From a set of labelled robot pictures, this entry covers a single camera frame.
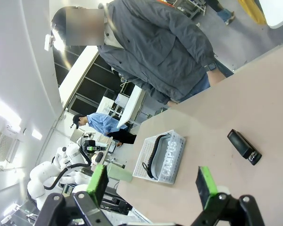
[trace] yellow object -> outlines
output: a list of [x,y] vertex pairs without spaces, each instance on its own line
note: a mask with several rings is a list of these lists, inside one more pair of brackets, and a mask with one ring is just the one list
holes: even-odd
[[244,11],[260,25],[266,24],[264,14],[261,12],[259,7],[256,5],[254,0],[238,0]]

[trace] beige tabletop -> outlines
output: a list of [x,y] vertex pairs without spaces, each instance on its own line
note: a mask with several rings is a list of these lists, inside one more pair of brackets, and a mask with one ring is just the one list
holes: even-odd
[[[174,129],[186,138],[174,185],[133,178],[117,193],[152,222],[190,225],[202,211],[195,185],[198,166],[209,166],[233,197],[253,195],[265,224],[283,226],[283,48],[195,97],[145,121],[126,169],[134,170],[144,139]],[[230,143],[241,132],[261,153],[256,166]]]

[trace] pants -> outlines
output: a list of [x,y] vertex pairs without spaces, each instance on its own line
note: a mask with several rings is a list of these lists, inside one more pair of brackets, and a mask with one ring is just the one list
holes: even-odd
[[[216,65],[218,69],[222,72],[222,74],[225,75],[225,77],[230,77],[233,75],[233,72],[231,72],[227,67],[225,67],[222,63],[220,63],[218,60],[216,60]],[[208,81],[208,75],[205,73],[202,77],[202,79],[192,88],[192,90],[186,95],[184,98],[181,98],[178,100],[178,102],[183,102],[186,99],[189,99],[190,97],[210,88],[209,81]]]
[[124,144],[134,144],[136,135],[129,133],[124,129],[119,129],[117,132],[112,132],[107,134],[108,137],[113,137],[113,139],[118,140]]
[[217,12],[217,15],[223,20],[223,22],[232,17],[232,13],[227,9],[222,9],[221,11]]
[[215,12],[222,10],[218,0],[206,0],[208,6],[210,6]]

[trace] jeans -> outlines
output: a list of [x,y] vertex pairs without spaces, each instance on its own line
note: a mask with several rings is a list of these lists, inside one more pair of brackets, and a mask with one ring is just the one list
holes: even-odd
[[217,15],[223,20],[223,22],[232,17],[232,13],[225,8],[217,12]]
[[[233,72],[231,70],[229,70],[227,67],[225,67],[222,63],[220,63],[217,59],[215,59],[215,63],[218,67],[218,69],[220,70],[220,72],[222,72],[222,74],[225,75],[225,77],[230,77],[231,75],[233,75]],[[189,99],[190,97],[206,90],[210,88],[209,85],[209,81],[208,81],[208,74],[205,73],[202,77],[202,79],[192,88],[192,90],[183,98],[181,98],[180,100],[178,100],[178,102],[183,102],[186,99]]]

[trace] blue shirt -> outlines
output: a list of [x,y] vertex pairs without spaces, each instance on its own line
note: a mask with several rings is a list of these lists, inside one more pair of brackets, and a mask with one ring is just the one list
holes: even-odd
[[[119,128],[117,128],[119,121],[112,118],[110,115],[92,113],[90,115],[87,115],[87,119],[88,125],[103,135],[119,131]],[[122,125],[120,128],[127,129],[127,126]]]

